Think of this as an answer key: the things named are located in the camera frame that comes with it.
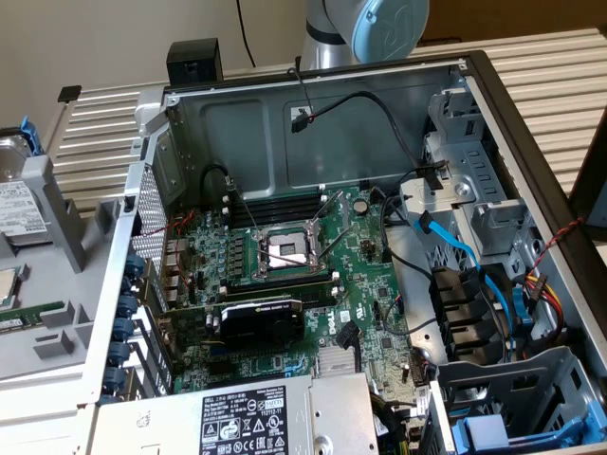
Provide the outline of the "CPU socket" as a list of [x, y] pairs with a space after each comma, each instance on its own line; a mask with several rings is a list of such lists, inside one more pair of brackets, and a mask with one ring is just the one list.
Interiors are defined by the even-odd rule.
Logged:
[[[305, 227], [305, 222], [293, 222], [282, 225], [270, 225], [255, 230], [251, 234], [251, 248], [255, 263], [252, 265], [251, 277], [257, 281], [275, 281], [284, 278], [314, 276], [327, 270], [322, 258], [321, 227], [312, 232]], [[298, 266], [279, 261], [258, 250], [308, 262], [310, 266]]]

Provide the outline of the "metal socket cover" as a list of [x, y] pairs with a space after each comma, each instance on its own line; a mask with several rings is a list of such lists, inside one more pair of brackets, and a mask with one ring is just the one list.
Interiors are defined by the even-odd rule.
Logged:
[[342, 232], [340, 235], [345, 235], [351, 229], [351, 222], [348, 201], [343, 190], [338, 190], [337, 192], [333, 193], [325, 202], [322, 203], [321, 207], [314, 214], [314, 216], [305, 222], [304, 225], [306, 229], [312, 232], [314, 229], [318, 228], [320, 226], [321, 216], [331, 209], [335, 203], [338, 203], [341, 213]]

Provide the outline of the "green RAM stick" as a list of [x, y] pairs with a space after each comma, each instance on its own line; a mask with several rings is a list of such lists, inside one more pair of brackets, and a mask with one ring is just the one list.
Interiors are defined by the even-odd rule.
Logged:
[[64, 303], [56, 301], [24, 309], [11, 309], [0, 312], [0, 334], [26, 330], [42, 324], [41, 314], [62, 309]]
[[340, 279], [331, 275], [300, 277], [292, 280], [229, 284], [219, 292], [221, 301], [259, 300], [287, 297], [303, 303], [333, 302], [333, 289], [340, 292]]

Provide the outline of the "green Dell motherboard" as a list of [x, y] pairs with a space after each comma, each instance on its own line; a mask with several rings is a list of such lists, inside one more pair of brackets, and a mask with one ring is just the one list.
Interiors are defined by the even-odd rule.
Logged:
[[[320, 348], [352, 347], [356, 373], [363, 373], [368, 387], [395, 412], [414, 416], [414, 390], [425, 376], [414, 366], [410, 338], [419, 333], [417, 323], [405, 318], [392, 256], [382, 242], [383, 226], [392, 220], [380, 205], [377, 191], [358, 187], [342, 189], [348, 201], [351, 229], [343, 236], [338, 203], [320, 218], [322, 258], [327, 270], [318, 275], [340, 279], [333, 302], [303, 303], [303, 339], [287, 347], [232, 349], [216, 344], [180, 347], [165, 315], [159, 330], [174, 358], [176, 393], [209, 390], [261, 380], [318, 376]], [[255, 263], [251, 234], [270, 225], [310, 220], [333, 193], [320, 191], [250, 204], [227, 202], [222, 209], [205, 208], [180, 213], [169, 230], [163, 272], [168, 312], [190, 307], [227, 305], [219, 292], [229, 284], [249, 284]], [[357, 216], [353, 203], [369, 204]]]

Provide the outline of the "black graphics card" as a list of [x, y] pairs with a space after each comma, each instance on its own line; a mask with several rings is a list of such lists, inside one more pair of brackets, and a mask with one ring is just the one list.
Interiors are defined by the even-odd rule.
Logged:
[[287, 347], [304, 338], [304, 304], [292, 298], [190, 307], [165, 314], [180, 347], [220, 344], [232, 349]]

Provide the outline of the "open grey PC case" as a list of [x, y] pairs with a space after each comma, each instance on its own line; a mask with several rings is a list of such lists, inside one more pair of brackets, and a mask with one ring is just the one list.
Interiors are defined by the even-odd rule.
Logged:
[[[466, 88], [476, 99], [491, 139], [483, 140], [508, 196], [528, 210], [521, 251], [482, 258], [428, 212], [411, 224], [400, 196], [403, 183], [424, 177], [441, 187], [434, 171], [445, 166], [425, 157], [424, 138], [435, 130], [431, 96]], [[236, 82], [167, 88], [159, 114], [138, 141], [113, 234], [110, 263], [86, 361], [89, 425], [78, 451], [89, 449], [102, 406], [176, 393], [174, 358], [160, 333], [168, 312], [163, 285], [164, 252], [180, 213], [222, 209], [305, 193], [358, 187], [377, 191], [392, 220], [382, 242], [392, 256], [405, 318], [417, 323], [411, 336], [414, 366], [430, 385], [448, 361], [432, 308], [432, 270], [474, 268], [506, 312], [509, 360], [528, 360], [566, 347], [580, 361], [607, 410], [607, 268], [575, 214], [489, 59], [480, 52]], [[145, 260], [140, 277], [124, 273], [127, 255]], [[138, 282], [138, 310], [126, 341], [131, 354], [121, 390], [104, 394], [117, 302], [123, 276]], [[512, 289], [524, 288], [534, 320], [517, 320]], [[418, 455], [425, 419], [395, 412], [369, 389], [378, 455]]]

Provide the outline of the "silver chipset heatsink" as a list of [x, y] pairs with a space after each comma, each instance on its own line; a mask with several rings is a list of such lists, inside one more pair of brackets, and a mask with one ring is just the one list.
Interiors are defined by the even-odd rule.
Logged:
[[318, 376], [333, 377], [353, 374], [357, 371], [355, 350], [340, 346], [320, 348], [318, 355]]

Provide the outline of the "grey optical drive cage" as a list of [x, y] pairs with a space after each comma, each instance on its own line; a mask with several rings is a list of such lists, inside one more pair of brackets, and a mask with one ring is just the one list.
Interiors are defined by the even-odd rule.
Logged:
[[408, 221], [426, 211], [485, 259], [520, 252], [528, 210], [523, 199], [506, 194], [493, 168], [483, 144], [491, 136], [476, 99], [466, 88], [443, 90], [431, 96], [428, 115], [435, 130], [424, 138], [425, 157], [445, 166], [433, 174], [439, 189], [424, 177], [401, 185]]

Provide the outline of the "black box with bolts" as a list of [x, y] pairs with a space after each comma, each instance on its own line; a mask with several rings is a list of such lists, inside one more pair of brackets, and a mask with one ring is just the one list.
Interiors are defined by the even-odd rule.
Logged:
[[171, 85], [221, 82], [224, 79], [217, 38], [172, 43], [166, 67]]

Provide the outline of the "blue plastic latch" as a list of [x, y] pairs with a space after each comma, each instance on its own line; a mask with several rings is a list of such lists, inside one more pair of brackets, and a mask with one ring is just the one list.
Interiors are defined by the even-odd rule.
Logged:
[[517, 285], [512, 289], [512, 299], [515, 314], [520, 325], [525, 329], [531, 329], [534, 325], [533, 318], [529, 315], [524, 302], [524, 288]]

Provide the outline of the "grey power supply unit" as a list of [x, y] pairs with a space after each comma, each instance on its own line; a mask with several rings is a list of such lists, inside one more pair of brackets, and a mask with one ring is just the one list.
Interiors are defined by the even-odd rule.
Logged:
[[101, 407], [90, 455], [378, 455], [363, 374], [309, 375]]

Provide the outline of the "grey plastic parts rack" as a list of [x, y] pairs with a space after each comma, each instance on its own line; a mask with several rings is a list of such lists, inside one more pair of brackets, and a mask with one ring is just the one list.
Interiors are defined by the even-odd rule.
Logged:
[[40, 203], [51, 242], [15, 248], [0, 232], [0, 269], [28, 266], [12, 309], [61, 301], [41, 314], [42, 324], [0, 334], [0, 381], [84, 361], [108, 265], [117, 201], [101, 202], [82, 216], [63, 197], [45, 155], [27, 159], [22, 178]]

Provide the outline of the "brown cardboard box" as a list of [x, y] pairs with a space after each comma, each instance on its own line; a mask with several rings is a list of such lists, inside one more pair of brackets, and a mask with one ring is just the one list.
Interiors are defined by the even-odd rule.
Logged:
[[420, 46], [607, 25], [607, 0], [430, 0]]

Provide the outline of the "silver CPU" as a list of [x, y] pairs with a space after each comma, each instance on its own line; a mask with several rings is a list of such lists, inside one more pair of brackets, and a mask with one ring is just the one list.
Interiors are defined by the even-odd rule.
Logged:
[[21, 283], [27, 278], [26, 264], [0, 269], [0, 312], [13, 308]]

